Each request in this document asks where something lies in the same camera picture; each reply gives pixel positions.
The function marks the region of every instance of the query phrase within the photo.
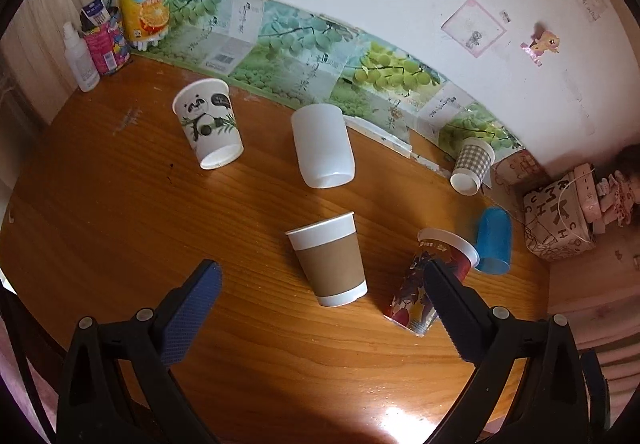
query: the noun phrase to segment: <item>white string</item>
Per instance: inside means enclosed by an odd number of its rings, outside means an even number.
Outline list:
[[[562,218],[562,213],[560,212],[560,201],[562,200],[562,194],[567,190],[567,188],[573,184],[575,181],[577,181],[578,179],[581,179],[582,177],[585,177],[587,175],[590,175],[591,173],[593,173],[594,171],[596,171],[595,168],[593,168],[590,172],[585,173],[584,175],[580,175],[579,177],[575,177],[571,182],[569,182],[564,188],[562,188],[562,191],[560,192],[560,196],[558,197],[558,216],[560,217],[560,221],[562,222],[562,225],[564,226],[564,228],[569,231],[573,236],[576,236],[577,238],[580,238],[583,242],[585,242],[586,244],[590,244],[593,241],[592,240],[585,240],[583,237],[581,237],[579,234],[574,233],[571,229],[569,229],[566,224],[564,223],[564,218]]]

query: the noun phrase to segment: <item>pink container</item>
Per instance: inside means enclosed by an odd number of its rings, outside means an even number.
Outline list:
[[[131,54],[124,37],[122,15],[117,7],[109,9],[111,19],[84,33],[84,40],[98,73],[113,74],[126,65]]]

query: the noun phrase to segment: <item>panda illustration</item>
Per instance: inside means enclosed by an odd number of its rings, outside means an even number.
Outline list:
[[[209,101],[213,108],[221,106],[225,111],[231,109],[231,102],[224,94],[213,94]],[[182,125],[191,127],[194,142],[197,142],[201,135],[211,135],[214,128],[225,124],[222,117],[212,115],[212,113],[215,114],[215,110],[210,111],[209,109],[209,102],[201,98],[199,94],[196,94],[189,103],[184,103]]]

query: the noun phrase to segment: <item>orange illustration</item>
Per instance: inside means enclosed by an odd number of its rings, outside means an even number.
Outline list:
[[[169,8],[157,0],[140,7],[140,25],[149,34],[160,32],[169,21]]]

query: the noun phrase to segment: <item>white spray bottle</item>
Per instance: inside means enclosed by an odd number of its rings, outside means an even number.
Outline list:
[[[65,30],[65,58],[78,82],[80,90],[88,92],[95,88],[100,81],[100,74],[95,69],[94,60],[91,59],[89,47],[86,45],[78,31],[71,22],[64,25]]]

